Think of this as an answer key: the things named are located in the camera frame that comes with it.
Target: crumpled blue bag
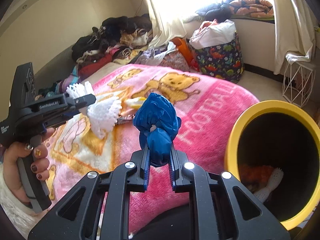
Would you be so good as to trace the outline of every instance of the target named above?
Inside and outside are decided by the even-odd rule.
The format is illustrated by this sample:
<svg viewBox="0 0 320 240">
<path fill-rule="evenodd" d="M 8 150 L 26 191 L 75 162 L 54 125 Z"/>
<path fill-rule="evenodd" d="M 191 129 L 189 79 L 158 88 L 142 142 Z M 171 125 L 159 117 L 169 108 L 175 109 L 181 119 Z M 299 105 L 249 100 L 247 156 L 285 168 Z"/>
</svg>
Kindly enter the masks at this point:
<svg viewBox="0 0 320 240">
<path fill-rule="evenodd" d="M 150 150 L 151 165 L 161 167 L 168 163 L 171 144 L 181 126 L 173 105 L 164 96 L 151 93 L 137 111 L 133 125 L 140 131 L 141 149 L 146 143 Z"/>
</svg>

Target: baseboard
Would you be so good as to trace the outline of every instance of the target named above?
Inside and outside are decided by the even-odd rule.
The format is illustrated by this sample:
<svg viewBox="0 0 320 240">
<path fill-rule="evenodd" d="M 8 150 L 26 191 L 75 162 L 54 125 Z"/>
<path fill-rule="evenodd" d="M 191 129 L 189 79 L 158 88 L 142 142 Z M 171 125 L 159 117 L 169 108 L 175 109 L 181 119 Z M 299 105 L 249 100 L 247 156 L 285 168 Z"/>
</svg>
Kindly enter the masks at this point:
<svg viewBox="0 0 320 240">
<path fill-rule="evenodd" d="M 280 83 L 283 82 L 283 75 L 281 75 L 281 74 L 275 75 L 271 70 L 268 70 L 268 69 L 265 69 L 262 67 L 253 66 L 250 64 L 246 64 L 246 63 L 244 64 L 244 69 L 246 71 L 250 71 L 252 73 L 256 73 L 258 75 L 261 75 L 261 76 L 264 76 L 267 78 L 271 78 L 271 79 L 278 81 Z"/>
</svg>

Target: floor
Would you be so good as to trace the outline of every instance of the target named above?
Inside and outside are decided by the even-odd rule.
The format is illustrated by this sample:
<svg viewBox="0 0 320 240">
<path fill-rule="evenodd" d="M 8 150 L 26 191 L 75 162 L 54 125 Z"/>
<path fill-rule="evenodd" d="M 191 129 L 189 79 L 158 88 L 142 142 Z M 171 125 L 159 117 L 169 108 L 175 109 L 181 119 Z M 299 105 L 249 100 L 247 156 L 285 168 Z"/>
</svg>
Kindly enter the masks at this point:
<svg viewBox="0 0 320 240">
<path fill-rule="evenodd" d="M 286 101 L 282 96 L 282 83 L 273 79 L 245 71 L 237 84 L 249 90 L 260 101 L 271 99 Z M 309 100 L 307 105 L 303 107 L 303 110 L 313 118 L 316 114 L 317 106 Z"/>
</svg>

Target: white fur sleeve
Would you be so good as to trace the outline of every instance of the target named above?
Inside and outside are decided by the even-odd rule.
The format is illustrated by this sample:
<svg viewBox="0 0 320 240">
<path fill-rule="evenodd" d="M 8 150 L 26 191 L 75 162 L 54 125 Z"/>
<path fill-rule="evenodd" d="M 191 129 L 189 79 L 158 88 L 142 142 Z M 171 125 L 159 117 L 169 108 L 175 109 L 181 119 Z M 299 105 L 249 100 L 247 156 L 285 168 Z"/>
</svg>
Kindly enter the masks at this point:
<svg viewBox="0 0 320 240">
<path fill-rule="evenodd" d="M 46 213 L 35 214 L 32 209 L 26 207 L 12 194 L 4 182 L 2 163 L 0 164 L 0 204 L 11 223 L 25 239 Z"/>
</svg>

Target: pink blanket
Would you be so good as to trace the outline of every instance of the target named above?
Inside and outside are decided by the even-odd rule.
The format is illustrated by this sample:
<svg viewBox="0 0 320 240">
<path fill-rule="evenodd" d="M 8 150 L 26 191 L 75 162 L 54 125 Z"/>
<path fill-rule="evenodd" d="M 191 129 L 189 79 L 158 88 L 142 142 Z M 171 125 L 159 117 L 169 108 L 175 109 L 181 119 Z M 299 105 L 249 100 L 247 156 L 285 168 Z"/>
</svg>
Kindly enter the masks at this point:
<svg viewBox="0 0 320 240">
<path fill-rule="evenodd" d="M 182 119 L 175 148 L 206 171 L 223 171 L 224 152 L 231 129 L 257 98 L 231 82 L 166 67 L 126 65 L 102 77 L 93 89 L 97 99 L 126 98 L 151 92 L 164 95 Z M 123 104 L 123 112 L 128 108 Z M 50 197 L 55 204 L 87 172 L 104 173 L 130 160 L 139 150 L 139 131 L 132 123 L 117 125 L 99 140 L 87 117 L 79 114 L 46 141 L 50 153 Z M 146 193 L 131 193 L 129 231 L 137 232 L 160 213 L 188 202 L 188 194 L 175 194 L 167 166 L 151 167 Z"/>
</svg>

